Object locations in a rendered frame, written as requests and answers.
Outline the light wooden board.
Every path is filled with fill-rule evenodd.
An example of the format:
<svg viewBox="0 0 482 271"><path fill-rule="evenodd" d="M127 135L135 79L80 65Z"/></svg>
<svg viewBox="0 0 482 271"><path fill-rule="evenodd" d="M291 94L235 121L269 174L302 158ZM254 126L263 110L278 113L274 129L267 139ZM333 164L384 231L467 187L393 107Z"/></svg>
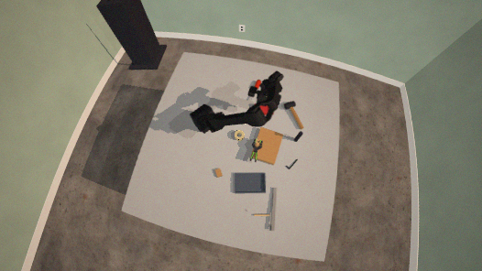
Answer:
<svg viewBox="0 0 482 271"><path fill-rule="evenodd" d="M257 138L261 139L262 147L257 151L257 160L275 164L283 134L260 127Z"/></svg>

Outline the red shallow tray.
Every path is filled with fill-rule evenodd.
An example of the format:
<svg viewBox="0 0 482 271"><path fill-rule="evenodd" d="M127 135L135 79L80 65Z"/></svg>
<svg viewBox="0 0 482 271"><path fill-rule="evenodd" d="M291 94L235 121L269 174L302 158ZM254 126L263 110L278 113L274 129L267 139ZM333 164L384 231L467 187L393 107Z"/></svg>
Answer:
<svg viewBox="0 0 482 271"><path fill-rule="evenodd" d="M264 114L268 112L268 109L269 109L269 108L268 108L267 106L261 106L261 105L260 105L260 107L261 107L261 109L262 109L262 111L263 111ZM265 115L267 115L267 114L265 114Z"/></svg>

